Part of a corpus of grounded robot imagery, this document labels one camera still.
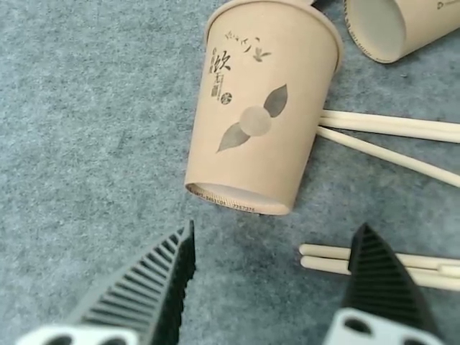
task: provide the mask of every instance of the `wooden chopstick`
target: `wooden chopstick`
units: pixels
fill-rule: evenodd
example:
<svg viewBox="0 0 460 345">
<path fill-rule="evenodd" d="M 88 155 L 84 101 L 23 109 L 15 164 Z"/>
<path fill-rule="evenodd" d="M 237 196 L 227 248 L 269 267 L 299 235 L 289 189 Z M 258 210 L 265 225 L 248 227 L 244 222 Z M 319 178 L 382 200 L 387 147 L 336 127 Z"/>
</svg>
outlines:
<svg viewBox="0 0 460 345">
<path fill-rule="evenodd" d="M 391 163 L 395 163 L 402 167 L 414 170 L 418 173 L 430 176 L 442 182 L 453 185 L 457 188 L 460 188 L 460 175 L 456 175 L 447 170 L 435 167 L 420 160 L 415 160 L 414 158 L 402 155 L 397 152 L 393 152 L 389 149 L 365 142 L 360 139 L 350 137 L 330 129 L 323 128 L 321 126 L 317 129 L 317 134 L 323 138 L 332 140 L 344 146 L 350 147 L 352 149 L 367 153 L 368 155 L 380 158 L 381 160 L 386 160 Z"/>
<path fill-rule="evenodd" d="M 338 273 L 340 275 L 350 275 L 348 271 L 348 261 L 342 259 L 328 259 L 323 257 L 304 256 L 300 260 L 304 268 L 312 270 L 320 270 L 324 272 Z M 435 288 L 442 290 L 460 291 L 460 279 L 452 277 L 444 277 L 432 270 L 432 272 L 424 272 L 430 270 L 408 268 L 408 273 L 412 277 L 415 284 L 426 288 Z"/>
<path fill-rule="evenodd" d="M 350 258 L 350 248 L 321 246 L 318 244 L 302 244 L 299 248 L 302 255 L 313 257 L 325 257 L 331 259 L 348 260 Z M 406 267 L 423 268 L 426 270 L 438 270 L 442 265 L 444 271 L 456 275 L 460 270 L 460 259 L 446 259 L 440 257 L 426 257 L 422 255 L 396 254 L 397 258 Z"/>
<path fill-rule="evenodd" d="M 361 123 L 373 123 L 373 124 L 388 124 L 398 127 L 406 127 L 409 129 L 426 129 L 435 130 L 440 132 L 450 132 L 460 135 L 460 124 L 453 122 L 439 122 L 439 121 L 428 121 L 419 119 L 407 119 L 405 117 L 396 116 L 383 116 L 374 114 L 361 114 L 350 111 L 335 111 L 335 110 L 324 110 L 323 118 L 336 119 L 336 120 L 348 120 L 356 121 Z"/>
<path fill-rule="evenodd" d="M 437 129 L 406 127 L 394 124 L 379 123 L 376 121 L 365 122 L 351 119 L 334 119 L 328 117 L 320 118 L 319 124 L 320 126 L 337 129 L 350 129 L 360 132 L 397 135 L 399 137 L 428 139 L 436 140 L 439 142 L 454 142 L 457 144 L 460 143 L 460 132 L 445 132 Z"/>
</svg>

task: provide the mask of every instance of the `gray leaf graphic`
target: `gray leaf graphic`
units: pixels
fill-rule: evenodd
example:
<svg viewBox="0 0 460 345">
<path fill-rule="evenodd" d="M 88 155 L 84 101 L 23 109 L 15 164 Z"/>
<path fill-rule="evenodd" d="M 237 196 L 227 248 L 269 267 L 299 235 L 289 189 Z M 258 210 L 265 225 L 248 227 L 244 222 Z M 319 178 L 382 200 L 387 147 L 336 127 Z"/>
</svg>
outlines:
<svg viewBox="0 0 460 345">
<path fill-rule="evenodd" d="M 281 111 L 285 108 L 288 102 L 288 86 L 284 85 L 276 90 L 273 90 L 268 95 L 267 100 L 264 103 L 264 108 L 270 113 L 271 117 L 276 117 L 281 114 Z"/>
<path fill-rule="evenodd" d="M 244 144 L 249 140 L 249 138 L 250 136 L 242 131 L 238 123 L 232 124 L 224 133 L 217 152 Z"/>
</svg>

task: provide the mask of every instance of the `paper cup rim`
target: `paper cup rim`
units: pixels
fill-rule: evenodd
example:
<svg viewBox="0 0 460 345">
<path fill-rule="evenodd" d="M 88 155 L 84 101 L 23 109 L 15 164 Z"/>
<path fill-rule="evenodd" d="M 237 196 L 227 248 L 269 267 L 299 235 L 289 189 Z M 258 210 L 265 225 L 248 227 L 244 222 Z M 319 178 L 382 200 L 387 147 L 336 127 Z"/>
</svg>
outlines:
<svg viewBox="0 0 460 345">
<path fill-rule="evenodd" d="M 344 0 L 344 7 L 345 7 L 345 20 L 347 23 L 348 31 L 350 33 L 351 38 L 355 42 L 355 44 L 358 46 L 358 48 L 370 59 L 373 61 L 376 61 L 378 63 L 395 63 L 398 61 L 400 58 L 402 58 L 405 53 L 404 53 L 404 42 L 406 41 L 407 34 L 408 34 L 408 28 L 407 28 L 407 23 L 404 20 L 403 13 L 401 11 L 401 8 L 397 5 L 396 0 L 392 0 L 393 3 L 395 3 L 398 7 L 398 14 L 401 16 L 402 20 L 402 26 L 403 26 L 403 31 L 402 31 L 402 45 L 398 48 L 397 54 L 393 55 L 391 58 L 383 58 L 382 55 L 378 54 L 373 50 L 372 52 L 369 50 L 369 45 L 365 45 L 363 41 L 360 40 L 362 36 L 357 37 L 356 32 L 354 34 L 351 34 L 351 30 L 356 27 L 356 22 L 355 16 L 350 16 L 350 13 L 347 11 L 347 7 L 350 7 L 351 3 L 354 0 Z"/>
<path fill-rule="evenodd" d="M 208 20 L 208 23 L 206 25 L 205 29 L 205 41 L 206 44 L 208 43 L 208 38 L 209 38 L 209 32 L 211 31 L 211 27 L 213 26 L 214 22 L 216 19 L 221 16 L 224 12 L 227 12 L 230 9 L 233 9 L 234 7 L 245 5 L 245 4 L 253 4 L 257 2 L 273 2 L 273 3 L 278 3 L 278 4 L 285 4 L 289 5 L 292 7 L 295 7 L 297 9 L 303 10 L 312 16 L 314 16 L 318 21 L 320 21 L 326 29 L 329 30 L 331 33 L 332 37 L 336 41 L 336 48 L 337 48 L 337 64 L 335 67 L 335 73 L 340 69 L 341 66 L 341 61 L 342 61 L 342 56 L 344 54 L 344 43 L 342 41 L 342 38 L 339 34 L 339 31 L 335 27 L 335 25 L 329 20 L 328 17 L 326 17 L 323 13 L 321 13 L 319 10 L 315 9 L 312 7 L 309 3 L 303 3 L 300 2 L 299 0 L 232 0 L 230 2 L 227 2 L 226 4 L 220 6 L 210 17 Z"/>
<path fill-rule="evenodd" d="M 270 199 L 271 201 L 273 201 L 273 204 L 264 205 L 264 204 L 259 204 L 259 203 L 258 204 L 248 203 L 240 198 L 232 198 L 226 195 L 222 195 L 220 193 L 214 193 L 213 191 L 203 188 L 202 184 L 207 184 L 207 183 L 185 182 L 185 188 L 193 195 L 198 196 L 199 198 L 205 201 L 210 201 L 217 205 L 231 208 L 234 210 L 239 210 L 239 211 L 266 214 L 269 216 L 286 216 L 293 209 L 293 207 L 288 204 L 285 204 L 281 201 L 276 201 L 273 198 L 264 196 L 260 193 L 257 193 L 251 190 L 245 190 L 245 191 L 260 195 L 262 197 L 265 197 L 266 199 Z M 234 189 L 240 189 L 240 188 L 236 188 L 227 183 L 209 183 L 209 184 L 220 185 L 222 187 L 229 187 L 229 188 L 234 188 Z"/>
</svg>

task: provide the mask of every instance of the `paper cup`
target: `paper cup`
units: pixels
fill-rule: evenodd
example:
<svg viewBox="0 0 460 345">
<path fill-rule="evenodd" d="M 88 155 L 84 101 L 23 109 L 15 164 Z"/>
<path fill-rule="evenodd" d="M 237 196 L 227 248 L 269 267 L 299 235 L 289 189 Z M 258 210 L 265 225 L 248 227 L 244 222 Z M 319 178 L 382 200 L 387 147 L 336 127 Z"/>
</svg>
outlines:
<svg viewBox="0 0 460 345">
<path fill-rule="evenodd" d="M 301 0 L 234 0 L 206 30 L 185 186 L 242 211 L 293 207 L 341 39 Z"/>
<path fill-rule="evenodd" d="M 460 0 L 344 0 L 351 37 L 379 63 L 403 56 L 460 27 Z"/>
</svg>

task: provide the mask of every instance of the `chopsticks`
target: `chopsticks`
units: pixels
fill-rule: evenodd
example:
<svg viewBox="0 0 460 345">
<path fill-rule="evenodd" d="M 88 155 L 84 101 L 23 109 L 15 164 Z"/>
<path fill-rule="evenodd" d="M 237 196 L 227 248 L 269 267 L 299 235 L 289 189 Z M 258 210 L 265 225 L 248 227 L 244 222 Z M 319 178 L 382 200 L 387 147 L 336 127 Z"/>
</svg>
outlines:
<svg viewBox="0 0 460 345">
<path fill-rule="evenodd" d="M 460 188 L 460 175 L 325 127 L 460 143 L 460 124 L 324 110 L 317 134 L 352 149 Z"/>
<path fill-rule="evenodd" d="M 324 110 L 320 126 L 460 143 L 460 124 Z"/>
<path fill-rule="evenodd" d="M 350 249 L 341 247 L 302 244 L 300 263 L 305 268 L 350 275 L 348 260 Z M 419 286 L 460 291 L 460 260 L 396 254 L 409 275 Z"/>
</svg>

